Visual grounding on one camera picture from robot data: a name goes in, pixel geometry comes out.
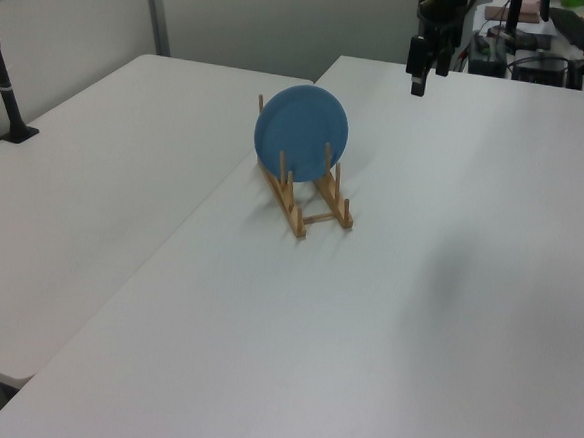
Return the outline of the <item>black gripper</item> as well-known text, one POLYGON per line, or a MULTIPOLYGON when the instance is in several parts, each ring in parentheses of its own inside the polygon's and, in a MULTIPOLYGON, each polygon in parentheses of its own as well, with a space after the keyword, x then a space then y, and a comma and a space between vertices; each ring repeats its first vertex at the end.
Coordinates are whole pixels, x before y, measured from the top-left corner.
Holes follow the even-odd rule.
POLYGON ((411 77, 410 92, 412 95, 424 95, 428 71, 426 62, 429 59, 429 47, 426 39, 434 42, 441 38, 447 40, 448 43, 440 48, 436 59, 436 74, 442 77, 449 74, 452 44, 461 42, 464 18, 470 9, 470 3, 471 0, 418 1, 419 35, 411 38, 406 62, 406 72, 411 77))

